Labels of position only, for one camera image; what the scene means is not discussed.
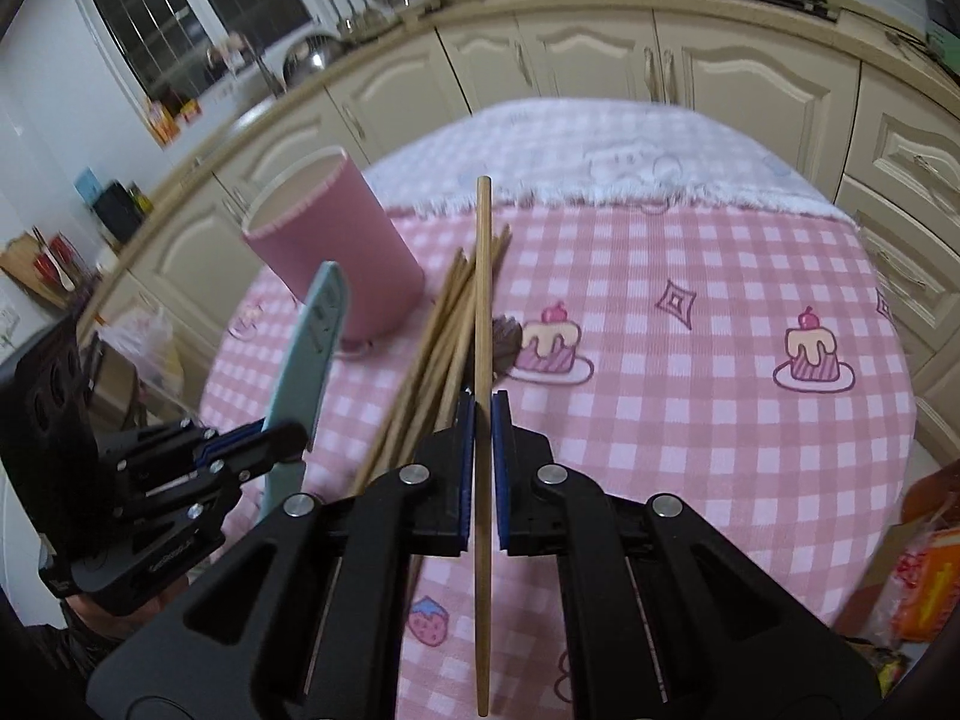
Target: screw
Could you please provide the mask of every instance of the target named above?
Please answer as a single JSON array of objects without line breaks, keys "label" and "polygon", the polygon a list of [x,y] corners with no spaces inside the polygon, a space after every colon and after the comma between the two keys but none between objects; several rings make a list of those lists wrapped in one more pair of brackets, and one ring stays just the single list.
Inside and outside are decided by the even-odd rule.
[{"label": "screw", "polygon": [[654,514],[659,517],[676,517],[683,512],[683,503],[676,495],[658,495],[653,502]]},{"label": "screw", "polygon": [[306,493],[291,495],[283,502],[283,510],[290,517],[303,517],[313,511],[313,498]]},{"label": "screw", "polygon": [[400,469],[400,480],[405,485],[421,485],[430,478],[430,470],[426,466],[414,463]]},{"label": "screw", "polygon": [[560,485],[566,481],[568,474],[563,466],[551,463],[549,466],[540,466],[536,470],[536,478],[541,480],[544,485]]}]

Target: kitchen cabinet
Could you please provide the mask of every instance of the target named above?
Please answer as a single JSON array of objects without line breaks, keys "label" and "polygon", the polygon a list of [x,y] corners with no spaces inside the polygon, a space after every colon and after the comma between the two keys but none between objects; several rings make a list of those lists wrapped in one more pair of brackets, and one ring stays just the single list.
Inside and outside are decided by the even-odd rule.
[{"label": "kitchen cabinet", "polygon": [[516,19],[443,28],[439,34],[473,113],[506,100],[539,97]]},{"label": "kitchen cabinet", "polygon": [[320,93],[256,136],[215,170],[232,201],[227,210],[240,223],[260,191],[304,157],[328,146],[342,146],[359,167],[369,162],[336,105]]},{"label": "kitchen cabinet", "polygon": [[263,266],[227,207],[226,191],[209,180],[131,266],[140,283],[213,348]]},{"label": "kitchen cabinet", "polygon": [[847,172],[960,251],[960,122],[864,67]]},{"label": "kitchen cabinet", "polygon": [[960,458],[960,333],[914,380],[917,440],[944,466]]},{"label": "kitchen cabinet", "polygon": [[837,207],[860,225],[894,317],[933,352],[960,329],[960,257],[866,186],[844,177]]},{"label": "kitchen cabinet", "polygon": [[517,23],[544,97],[662,99],[650,11],[521,15]]},{"label": "kitchen cabinet", "polygon": [[[162,301],[140,281],[129,272],[125,272],[114,284],[109,298],[104,302],[99,313],[104,321],[110,324],[131,309],[147,308],[155,311],[161,304]],[[165,310],[166,316],[174,327],[176,355],[184,367],[184,391],[179,399],[192,409],[198,409],[210,365],[213,365],[216,347],[210,346],[169,308]]]},{"label": "kitchen cabinet", "polygon": [[656,13],[665,99],[746,133],[834,199],[860,63],[771,29]]},{"label": "kitchen cabinet", "polygon": [[372,59],[328,92],[371,161],[470,112],[435,32]]}]

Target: blue gripper pad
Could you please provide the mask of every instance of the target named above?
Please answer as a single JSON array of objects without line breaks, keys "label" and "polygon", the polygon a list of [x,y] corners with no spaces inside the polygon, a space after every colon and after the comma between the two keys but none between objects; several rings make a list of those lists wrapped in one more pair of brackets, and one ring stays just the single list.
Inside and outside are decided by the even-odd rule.
[{"label": "blue gripper pad", "polygon": [[254,433],[260,433],[262,430],[263,420],[258,419],[256,422],[251,422],[248,425],[242,425],[235,430],[231,430],[227,434],[215,437],[214,439],[205,442],[203,449],[200,450],[200,454],[195,457],[193,466],[195,469],[205,469],[210,465],[211,457],[222,452],[227,447],[234,445],[234,443],[248,439]]},{"label": "blue gripper pad", "polygon": [[[326,390],[326,378],[333,354],[340,344],[344,318],[349,307],[349,289],[340,266],[335,262],[320,265],[307,293],[287,348],[274,394],[263,419],[263,430],[284,422],[298,422],[309,436],[307,451],[313,449],[317,435],[320,404]],[[276,464],[267,474],[260,503],[259,519],[272,512],[284,498],[299,493],[304,480],[304,461]]]},{"label": "blue gripper pad", "polygon": [[496,531],[500,549],[510,543],[510,479],[507,476],[505,431],[512,430],[510,406],[504,391],[495,392],[490,404],[490,428],[493,438],[493,491],[496,497]]},{"label": "blue gripper pad", "polygon": [[457,424],[462,425],[460,447],[460,548],[467,551],[470,538],[470,504],[472,504],[473,442],[476,437],[476,404],[462,395],[457,406]]}]

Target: electrical outlet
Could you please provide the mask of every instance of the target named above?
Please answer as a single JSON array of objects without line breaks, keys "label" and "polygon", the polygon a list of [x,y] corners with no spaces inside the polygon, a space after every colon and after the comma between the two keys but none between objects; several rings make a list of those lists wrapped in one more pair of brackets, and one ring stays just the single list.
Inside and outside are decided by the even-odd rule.
[{"label": "electrical outlet", "polygon": [[13,346],[13,331],[20,324],[20,314],[10,303],[0,302],[0,346]]}]

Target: pink cup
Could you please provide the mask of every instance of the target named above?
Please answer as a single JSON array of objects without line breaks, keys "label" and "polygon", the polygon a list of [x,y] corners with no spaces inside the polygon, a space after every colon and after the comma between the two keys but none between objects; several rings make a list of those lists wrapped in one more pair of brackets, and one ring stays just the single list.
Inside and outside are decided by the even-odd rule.
[{"label": "pink cup", "polygon": [[424,270],[339,146],[299,160],[261,191],[243,236],[301,302],[320,264],[340,263],[350,288],[345,341],[391,332],[424,293]]}]

